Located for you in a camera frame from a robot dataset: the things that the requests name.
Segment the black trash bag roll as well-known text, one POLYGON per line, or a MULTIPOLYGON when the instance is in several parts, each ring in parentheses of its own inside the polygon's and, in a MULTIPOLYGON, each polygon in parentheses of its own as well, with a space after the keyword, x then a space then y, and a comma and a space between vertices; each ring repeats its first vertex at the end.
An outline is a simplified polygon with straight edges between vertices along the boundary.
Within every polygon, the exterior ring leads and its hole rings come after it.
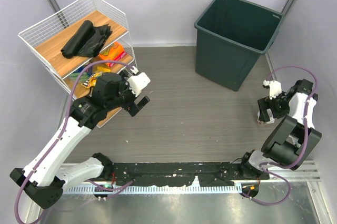
POLYGON ((91 21, 85 20, 61 49, 62 56, 67 59, 74 56, 94 58, 99 54, 112 32, 108 24, 94 26, 91 21))

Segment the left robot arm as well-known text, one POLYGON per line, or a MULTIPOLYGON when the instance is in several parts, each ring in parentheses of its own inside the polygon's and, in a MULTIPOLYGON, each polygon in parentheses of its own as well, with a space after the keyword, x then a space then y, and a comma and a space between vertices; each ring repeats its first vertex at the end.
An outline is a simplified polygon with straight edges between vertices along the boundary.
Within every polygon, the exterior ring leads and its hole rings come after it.
POLYGON ((63 192, 84 181, 98 178, 107 181, 113 173, 113 163, 109 157, 95 153, 88 160, 61 170, 65 159, 76 145, 85 138, 96 125, 116 109, 125 109, 134 117, 149 101, 145 96, 136 104, 135 100, 150 83, 146 73, 130 75, 104 73, 97 78, 91 94, 73 101, 70 116, 63 120, 39 155, 24 168, 15 168, 10 178, 42 209, 54 205, 63 192))

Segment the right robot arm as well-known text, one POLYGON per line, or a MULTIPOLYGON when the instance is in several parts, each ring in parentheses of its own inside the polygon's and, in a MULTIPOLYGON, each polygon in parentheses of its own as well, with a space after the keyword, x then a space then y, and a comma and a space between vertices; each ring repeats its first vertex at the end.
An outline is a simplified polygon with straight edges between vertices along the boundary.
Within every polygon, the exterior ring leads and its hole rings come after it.
POLYGON ((298 169, 322 138, 314 127, 312 115, 318 95, 312 93, 313 83, 298 80, 288 91, 282 91, 278 81, 264 81, 268 96, 257 101, 260 123, 280 123, 268 136, 261 150, 245 153, 238 165, 243 179, 258 178, 267 165, 286 166, 298 169))

